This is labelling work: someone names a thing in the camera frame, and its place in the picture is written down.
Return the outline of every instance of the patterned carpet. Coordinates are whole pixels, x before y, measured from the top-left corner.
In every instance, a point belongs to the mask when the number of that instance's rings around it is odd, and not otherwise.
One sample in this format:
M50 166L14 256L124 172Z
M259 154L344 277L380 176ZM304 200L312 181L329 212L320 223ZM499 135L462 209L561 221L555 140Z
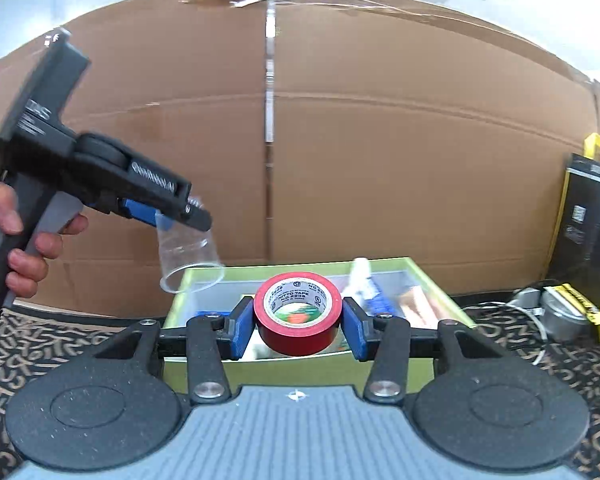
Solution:
M478 329L497 343L532 361L541 346L531 322L517 312L468 310ZM27 381L67 362L89 345L99 344L121 329L118 326L83 325L39 319L5 311L0 322L0 479L20 463L4 429L9 398ZM573 459L586 478L600 479L600 345L580 341L550 344L538 365L580 393L591 409L591 429Z

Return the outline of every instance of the gray textured surface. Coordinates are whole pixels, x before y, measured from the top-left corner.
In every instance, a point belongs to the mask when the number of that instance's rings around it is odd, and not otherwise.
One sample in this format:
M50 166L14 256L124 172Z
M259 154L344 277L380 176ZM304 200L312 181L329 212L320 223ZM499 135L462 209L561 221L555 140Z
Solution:
M245 386L219 406L195 409L161 450L114 470L69 474L27 463L13 480L485 480L426 446L397 408L373 406L350 386ZM560 466L504 478L577 479Z

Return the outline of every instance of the black circular pad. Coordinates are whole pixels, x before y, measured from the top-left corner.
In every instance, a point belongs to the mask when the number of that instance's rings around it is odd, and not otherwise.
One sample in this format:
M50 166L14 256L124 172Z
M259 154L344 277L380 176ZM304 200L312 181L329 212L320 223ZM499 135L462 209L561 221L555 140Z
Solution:
M104 386L71 388L51 403L52 415L61 424L72 428L97 428L110 424L122 415L124 409L125 396Z
M584 400L519 358L467 360L427 384L414 420L433 446L479 468L513 472L573 452L589 423Z
M170 387L138 364L83 362L10 400L7 431L20 454L52 469L94 471L134 462L173 434L181 409Z

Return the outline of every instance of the white cable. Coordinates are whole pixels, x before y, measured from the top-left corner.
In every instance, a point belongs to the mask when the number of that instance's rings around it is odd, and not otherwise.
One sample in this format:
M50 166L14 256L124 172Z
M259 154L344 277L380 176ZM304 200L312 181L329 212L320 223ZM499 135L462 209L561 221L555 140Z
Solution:
M538 355L536 356L536 358L534 359L534 361L532 363L533 366L536 366L540 361L542 361L542 359L544 358L544 355L546 354L546 345L548 343L548 337L546 334L546 329L544 328L544 325L542 324L542 322L536 316L534 316L531 312L529 312L528 310L525 310L521 306L517 306L517 305L511 304L511 303L503 303L501 301L485 301L484 303L478 303L475 305L466 306L462 310L465 310L468 308L475 308L475 307L486 310L489 307L497 308L499 306L506 306L508 308L512 308L513 310L517 310L518 312L522 312L522 314L527 316L531 321L533 321L535 323L536 328L540 332L540 337L542 339L542 344L543 344L542 350L538 352Z

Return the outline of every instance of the clear plastic cup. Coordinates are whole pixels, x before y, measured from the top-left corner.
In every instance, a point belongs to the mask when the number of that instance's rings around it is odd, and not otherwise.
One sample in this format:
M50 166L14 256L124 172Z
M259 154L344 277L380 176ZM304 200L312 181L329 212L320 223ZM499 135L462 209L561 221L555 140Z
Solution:
M207 232L197 231L155 213L158 254L165 292L195 292L215 285L224 277L224 265L218 259L216 244Z

